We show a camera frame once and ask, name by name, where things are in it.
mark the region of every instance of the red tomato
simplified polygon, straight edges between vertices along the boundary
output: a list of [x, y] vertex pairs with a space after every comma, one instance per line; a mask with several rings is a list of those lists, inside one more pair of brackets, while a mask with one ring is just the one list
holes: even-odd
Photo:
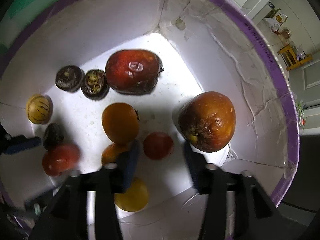
[[143, 141], [143, 150], [151, 160], [162, 160], [173, 152], [174, 143], [164, 132], [150, 133]]
[[60, 144], [47, 152], [42, 159], [44, 172], [55, 177], [63, 171], [74, 168], [80, 157], [79, 148], [74, 144]]

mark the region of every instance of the purple tape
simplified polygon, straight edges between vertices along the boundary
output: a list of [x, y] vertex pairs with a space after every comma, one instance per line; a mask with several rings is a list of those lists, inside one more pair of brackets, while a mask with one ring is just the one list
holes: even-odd
[[[47, 19], [57, 14], [70, 4], [79, 0], [59, 0], [53, 5], [45, 9], [39, 16], [37, 16], [15, 39], [12, 46], [8, 49], [7, 53], [0, 58], [0, 77], [4, 70], [8, 66], [9, 62], [22, 46], [22, 44], [34, 33]], [[222, 11], [234, 21], [241, 31], [245, 33], [247, 38], [252, 42], [261, 60], [265, 64], [270, 77], [273, 81], [273, 85], [277, 91], [278, 97], [280, 98], [284, 115], [287, 124], [288, 134], [288, 161], [291, 165], [292, 171], [288, 178], [282, 177], [277, 184], [276, 188], [271, 194], [271, 199], [278, 205], [282, 200], [284, 194], [288, 190], [292, 183], [295, 171], [298, 166], [299, 159], [299, 130], [296, 110], [294, 101], [286, 84], [285, 78], [272, 55], [270, 49], [261, 37], [259, 32], [255, 29], [253, 23], [245, 16], [242, 15], [231, 2], [227, 0], [209, 0], [216, 6], [219, 6]]]

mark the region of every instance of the black object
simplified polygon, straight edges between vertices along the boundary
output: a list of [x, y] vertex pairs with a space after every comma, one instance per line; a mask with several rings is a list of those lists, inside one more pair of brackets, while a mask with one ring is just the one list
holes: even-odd
[[243, 175], [225, 172], [194, 153], [188, 142], [184, 155], [195, 189], [208, 194], [207, 208], [199, 240], [224, 240], [226, 233], [227, 192], [235, 192], [237, 240], [284, 240], [286, 231], [280, 213], [257, 180], [247, 171]]
[[37, 147], [41, 144], [39, 137], [33, 137], [27, 139], [24, 135], [11, 137], [6, 132], [3, 126], [0, 124], [0, 155], [4, 154], [15, 154], [33, 147]]
[[43, 137], [43, 147], [49, 151], [51, 148], [62, 143], [63, 139], [64, 136], [60, 126], [56, 123], [51, 123], [45, 129]]
[[56, 86], [63, 91], [76, 92], [84, 78], [84, 72], [77, 66], [65, 66], [57, 72]]
[[41, 211], [47, 207], [38, 218], [29, 240], [88, 239], [88, 191], [96, 192], [95, 239], [122, 240], [113, 194], [124, 193], [130, 186], [138, 155], [138, 142], [134, 141], [129, 152], [119, 155], [116, 164], [108, 163], [99, 171], [88, 174], [71, 175], [54, 197], [41, 195], [30, 201], [26, 210], [33, 211], [37, 204]]
[[89, 70], [81, 83], [81, 90], [91, 100], [103, 99], [109, 91], [105, 72], [100, 69]]

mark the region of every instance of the large dark red tomato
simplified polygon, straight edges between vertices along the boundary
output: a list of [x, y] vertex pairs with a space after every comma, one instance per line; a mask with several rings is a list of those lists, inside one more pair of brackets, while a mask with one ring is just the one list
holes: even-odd
[[80, 151], [76, 145], [60, 144], [44, 155], [42, 166], [47, 175], [55, 177], [63, 171], [74, 168], [79, 158]]
[[150, 133], [143, 141], [143, 150], [151, 160], [162, 160], [173, 152], [174, 143], [164, 132]]
[[105, 71], [113, 90], [123, 94], [143, 95], [153, 90], [163, 69], [156, 54], [148, 50], [131, 49], [112, 54]]

